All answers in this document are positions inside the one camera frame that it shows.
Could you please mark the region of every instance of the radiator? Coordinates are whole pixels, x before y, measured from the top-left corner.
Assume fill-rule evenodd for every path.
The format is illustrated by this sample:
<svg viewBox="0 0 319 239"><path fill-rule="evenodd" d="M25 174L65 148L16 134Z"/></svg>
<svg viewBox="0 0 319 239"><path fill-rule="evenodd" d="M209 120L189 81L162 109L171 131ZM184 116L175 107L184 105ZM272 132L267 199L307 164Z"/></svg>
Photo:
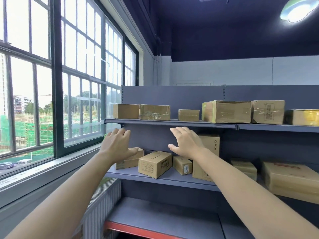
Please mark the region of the radiator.
<svg viewBox="0 0 319 239"><path fill-rule="evenodd" d="M103 224L120 198L121 181L119 179L110 178L100 184L72 239L115 239L118 234L115 231L110 231L105 237L103 236Z"/></svg>

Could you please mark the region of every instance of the white van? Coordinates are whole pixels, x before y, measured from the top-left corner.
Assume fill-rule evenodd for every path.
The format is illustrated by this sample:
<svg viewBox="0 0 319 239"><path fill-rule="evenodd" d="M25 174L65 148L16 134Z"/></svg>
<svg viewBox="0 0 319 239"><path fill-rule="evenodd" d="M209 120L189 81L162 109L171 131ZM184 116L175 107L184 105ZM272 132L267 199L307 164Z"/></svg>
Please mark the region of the white van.
<svg viewBox="0 0 319 239"><path fill-rule="evenodd" d="M19 160L18 162L16 162L17 165L25 165L25 164L29 164L32 162L32 159L22 159Z"/></svg>

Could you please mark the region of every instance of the hand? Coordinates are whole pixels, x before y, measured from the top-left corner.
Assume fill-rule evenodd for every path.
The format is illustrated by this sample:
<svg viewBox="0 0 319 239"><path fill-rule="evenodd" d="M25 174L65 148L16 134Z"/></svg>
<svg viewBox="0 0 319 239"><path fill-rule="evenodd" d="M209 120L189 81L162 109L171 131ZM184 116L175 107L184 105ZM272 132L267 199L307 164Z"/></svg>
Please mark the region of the hand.
<svg viewBox="0 0 319 239"><path fill-rule="evenodd" d="M113 132L109 132L105 136L99 153L110 159L112 163L134 156L138 152L138 148L129 149L130 134L130 130L115 128Z"/></svg>
<svg viewBox="0 0 319 239"><path fill-rule="evenodd" d="M198 150L200 148L204 148L199 136L185 126L171 128L171 132L177 139L178 147L173 144L169 144L168 148L180 156L194 159Z"/></svg>

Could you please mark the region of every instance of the red shelf base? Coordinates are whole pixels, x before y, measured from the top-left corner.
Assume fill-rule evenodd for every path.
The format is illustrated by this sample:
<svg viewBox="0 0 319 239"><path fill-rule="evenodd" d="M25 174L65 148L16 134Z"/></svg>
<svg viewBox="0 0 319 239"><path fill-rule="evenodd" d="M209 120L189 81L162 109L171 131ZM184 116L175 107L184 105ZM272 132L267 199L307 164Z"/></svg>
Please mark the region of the red shelf base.
<svg viewBox="0 0 319 239"><path fill-rule="evenodd" d="M106 229L125 232L125 233L129 233L132 235L146 237L146 238L150 238L150 239L181 239L179 237L174 237L174 236L170 236L167 234L162 234L162 233L158 233L155 231L144 230L141 228L123 225L123 224L119 224L119 223L115 223L115 222L111 222L111 221L106 221L104 223L104 230L106 230Z"/></svg>

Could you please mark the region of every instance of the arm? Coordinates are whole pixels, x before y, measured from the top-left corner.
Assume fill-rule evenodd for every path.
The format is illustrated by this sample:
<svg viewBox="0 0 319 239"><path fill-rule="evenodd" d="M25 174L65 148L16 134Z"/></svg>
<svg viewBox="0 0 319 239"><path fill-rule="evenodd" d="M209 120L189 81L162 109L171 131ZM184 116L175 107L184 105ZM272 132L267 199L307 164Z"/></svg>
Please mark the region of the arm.
<svg viewBox="0 0 319 239"><path fill-rule="evenodd" d="M107 134L99 152L38 205L5 239L70 239L109 168L137 153L137 148L128 150L129 137L130 130L123 128Z"/></svg>
<svg viewBox="0 0 319 239"><path fill-rule="evenodd" d="M224 197L256 239L319 238L319 230L275 195L210 150L187 127L171 128L178 147L168 147L189 157L209 174Z"/></svg>

